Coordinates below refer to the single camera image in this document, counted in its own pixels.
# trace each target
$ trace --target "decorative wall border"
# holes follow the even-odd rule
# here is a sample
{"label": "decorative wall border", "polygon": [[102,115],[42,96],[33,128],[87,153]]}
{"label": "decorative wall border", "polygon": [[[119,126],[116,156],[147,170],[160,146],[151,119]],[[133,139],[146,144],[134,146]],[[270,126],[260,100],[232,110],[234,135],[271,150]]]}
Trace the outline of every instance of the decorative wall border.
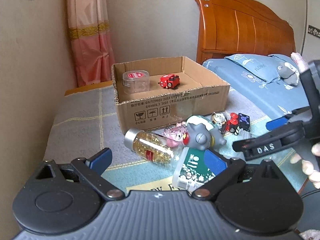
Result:
{"label": "decorative wall border", "polygon": [[308,26],[308,33],[312,36],[315,36],[320,39],[320,29],[313,27],[311,25]]}

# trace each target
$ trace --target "gold curtain trim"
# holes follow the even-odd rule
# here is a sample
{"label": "gold curtain trim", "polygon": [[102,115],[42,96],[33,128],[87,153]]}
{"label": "gold curtain trim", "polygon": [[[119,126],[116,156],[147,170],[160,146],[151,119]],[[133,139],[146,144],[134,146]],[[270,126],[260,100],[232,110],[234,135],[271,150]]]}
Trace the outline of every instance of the gold curtain trim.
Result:
{"label": "gold curtain trim", "polygon": [[109,29],[109,22],[98,24],[98,26],[90,26],[82,29],[69,28],[69,35],[72,40],[79,39],[83,36],[93,36]]}

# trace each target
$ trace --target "open cardboard box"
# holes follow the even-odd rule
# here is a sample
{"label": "open cardboard box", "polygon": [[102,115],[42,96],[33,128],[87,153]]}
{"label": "open cardboard box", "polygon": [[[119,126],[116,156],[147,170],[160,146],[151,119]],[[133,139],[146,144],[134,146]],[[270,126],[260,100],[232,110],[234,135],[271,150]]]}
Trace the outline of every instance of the open cardboard box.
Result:
{"label": "open cardboard box", "polygon": [[[145,70],[150,75],[150,90],[125,94],[122,75]],[[121,131],[130,128],[151,130],[188,119],[223,111],[230,84],[187,57],[152,58],[114,64],[112,81]],[[158,82],[165,74],[180,77],[176,89],[164,89]]]}

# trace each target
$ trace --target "pink curtain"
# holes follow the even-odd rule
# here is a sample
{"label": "pink curtain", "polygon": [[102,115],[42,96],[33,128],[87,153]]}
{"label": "pink curtain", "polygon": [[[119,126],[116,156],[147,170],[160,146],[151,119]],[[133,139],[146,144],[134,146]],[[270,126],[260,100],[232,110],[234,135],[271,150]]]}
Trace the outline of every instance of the pink curtain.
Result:
{"label": "pink curtain", "polygon": [[67,0],[78,86],[111,80],[115,62],[106,0]]}

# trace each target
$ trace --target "beige wall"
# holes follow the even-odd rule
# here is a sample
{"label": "beige wall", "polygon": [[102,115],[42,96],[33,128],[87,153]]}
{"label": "beige wall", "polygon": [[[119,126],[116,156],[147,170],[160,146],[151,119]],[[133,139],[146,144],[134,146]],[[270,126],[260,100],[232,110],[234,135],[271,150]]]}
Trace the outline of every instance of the beige wall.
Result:
{"label": "beige wall", "polygon": [[[299,52],[306,0],[257,0],[294,29]],[[107,0],[116,61],[188,56],[196,59],[199,9],[194,0]]]}
{"label": "beige wall", "polygon": [[[320,0],[308,0],[308,25],[320,29]],[[320,59],[320,39],[306,34],[302,56],[306,61]]]}
{"label": "beige wall", "polygon": [[76,85],[66,0],[0,0],[0,240],[11,204],[44,156],[54,115]]}

